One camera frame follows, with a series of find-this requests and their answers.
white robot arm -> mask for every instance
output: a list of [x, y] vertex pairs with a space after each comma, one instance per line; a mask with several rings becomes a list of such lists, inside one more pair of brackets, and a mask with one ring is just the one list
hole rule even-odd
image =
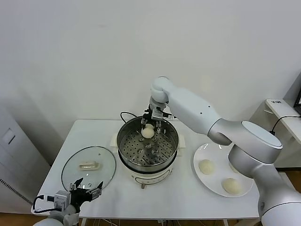
[[[32, 209], [34, 213], [49, 212], [47, 219], [39, 221], [33, 226], [72, 226], [79, 223], [80, 207], [84, 202], [91, 202], [102, 194], [103, 182], [91, 190], [80, 188], [83, 178], [70, 184], [70, 190], [58, 191], [54, 196], [39, 195], [33, 202]], [[36, 210], [37, 199], [42, 199], [54, 203], [53, 209]]]
[[258, 212], [264, 226], [301, 225], [301, 195], [287, 186], [273, 164], [282, 149], [275, 136], [249, 121], [221, 118], [201, 97], [159, 77], [151, 86], [151, 119], [160, 121], [166, 105], [196, 133], [220, 145], [235, 144], [229, 161], [240, 173], [255, 180], [260, 193]]

white plate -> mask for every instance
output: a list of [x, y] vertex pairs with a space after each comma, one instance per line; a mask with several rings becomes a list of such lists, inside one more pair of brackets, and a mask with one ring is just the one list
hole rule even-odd
[[[193, 156], [193, 166], [198, 178], [211, 191], [225, 197], [240, 197], [247, 194], [252, 186], [253, 179], [247, 178], [240, 173], [235, 173], [229, 166], [228, 154], [233, 145], [222, 146], [215, 143], [204, 144], [197, 149]], [[213, 161], [215, 172], [211, 175], [205, 175], [198, 167], [200, 161], [208, 159]], [[222, 181], [227, 178], [236, 179], [242, 187], [242, 192], [232, 195], [226, 192], [222, 187]]]

glass lid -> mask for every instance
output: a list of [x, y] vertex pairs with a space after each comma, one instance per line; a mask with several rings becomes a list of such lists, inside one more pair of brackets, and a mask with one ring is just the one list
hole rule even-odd
[[112, 180], [116, 169], [113, 153], [100, 146], [81, 149], [66, 162], [62, 171], [62, 184], [66, 191], [69, 185], [84, 178], [79, 187], [93, 189], [103, 181], [103, 189]]

dough ball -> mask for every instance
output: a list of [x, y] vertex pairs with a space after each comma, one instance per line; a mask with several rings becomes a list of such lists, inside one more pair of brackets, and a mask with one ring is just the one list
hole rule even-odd
[[236, 194], [239, 194], [242, 192], [240, 183], [233, 178], [227, 178], [227, 179], [223, 180], [222, 187], [229, 194], [236, 195]]
[[206, 175], [213, 174], [215, 171], [214, 163], [208, 159], [200, 161], [198, 167]]
[[232, 166], [232, 164], [231, 163], [229, 163], [229, 166], [230, 166], [230, 168], [231, 168], [231, 170], [233, 170], [233, 172], [235, 172], [235, 173], [239, 173], [233, 166]]
[[141, 135], [146, 139], [152, 138], [155, 135], [153, 125], [146, 124], [145, 128], [141, 130]]

floor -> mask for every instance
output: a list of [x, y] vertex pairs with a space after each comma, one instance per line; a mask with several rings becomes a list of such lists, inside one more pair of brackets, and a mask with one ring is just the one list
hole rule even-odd
[[[286, 173], [295, 189], [301, 193], [301, 172], [291, 171]], [[32, 226], [45, 217], [25, 214], [0, 213], [0, 226]], [[164, 226], [223, 226], [222, 220], [169, 220]], [[229, 220], [229, 226], [233, 226], [238, 220]], [[112, 220], [117, 226], [160, 226], [156, 220]], [[111, 226], [110, 223], [99, 219], [88, 219], [86, 226]]]

